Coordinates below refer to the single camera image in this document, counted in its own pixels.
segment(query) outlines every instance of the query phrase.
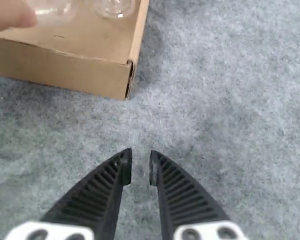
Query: hand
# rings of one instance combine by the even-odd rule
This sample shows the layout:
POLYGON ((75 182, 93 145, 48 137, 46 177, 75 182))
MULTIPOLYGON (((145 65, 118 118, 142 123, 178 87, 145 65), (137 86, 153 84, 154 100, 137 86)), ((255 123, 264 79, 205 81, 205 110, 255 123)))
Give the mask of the hand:
POLYGON ((0 31, 37 24, 33 9, 24 0, 0 0, 0 31))

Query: cardboard box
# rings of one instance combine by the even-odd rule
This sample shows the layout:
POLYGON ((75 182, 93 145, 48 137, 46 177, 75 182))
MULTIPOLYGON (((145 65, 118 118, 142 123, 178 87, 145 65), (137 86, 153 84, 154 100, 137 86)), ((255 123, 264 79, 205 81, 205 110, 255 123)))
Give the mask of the cardboard box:
POLYGON ((82 1, 67 25, 0 32, 0 76, 127 99, 149 6, 136 1, 123 19, 104 18, 82 1))

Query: carpet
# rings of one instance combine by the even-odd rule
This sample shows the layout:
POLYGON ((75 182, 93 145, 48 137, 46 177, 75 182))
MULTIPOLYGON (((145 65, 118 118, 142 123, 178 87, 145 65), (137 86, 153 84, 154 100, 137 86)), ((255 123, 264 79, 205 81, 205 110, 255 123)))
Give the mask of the carpet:
POLYGON ((151 0, 128 101, 0 77, 0 240, 129 147, 116 240, 161 239, 152 149, 251 239, 300 239, 300 0, 151 0))

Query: black gripper jaw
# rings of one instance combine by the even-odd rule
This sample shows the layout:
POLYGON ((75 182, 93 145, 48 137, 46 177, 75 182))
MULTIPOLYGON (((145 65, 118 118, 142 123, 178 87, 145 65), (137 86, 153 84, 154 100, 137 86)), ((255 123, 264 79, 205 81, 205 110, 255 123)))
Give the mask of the black gripper jaw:
POLYGON ((115 237, 123 187, 131 183, 132 150, 117 153, 80 180, 41 221, 84 226, 96 240, 115 237))
POLYGON ((221 206, 182 167, 157 151, 150 155, 150 185, 157 187, 163 240, 182 225, 229 220, 221 206))

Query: glass bulb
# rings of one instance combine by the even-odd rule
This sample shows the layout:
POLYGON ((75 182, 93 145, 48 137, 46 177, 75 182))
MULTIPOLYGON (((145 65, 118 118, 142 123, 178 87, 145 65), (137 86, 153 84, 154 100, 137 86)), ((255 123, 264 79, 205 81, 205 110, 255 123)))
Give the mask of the glass bulb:
POLYGON ((70 22, 77 13, 76 0, 26 0, 33 8, 38 25, 50 26, 70 22))
POLYGON ((125 18, 135 11, 135 0, 94 0, 94 9, 107 18, 125 18))

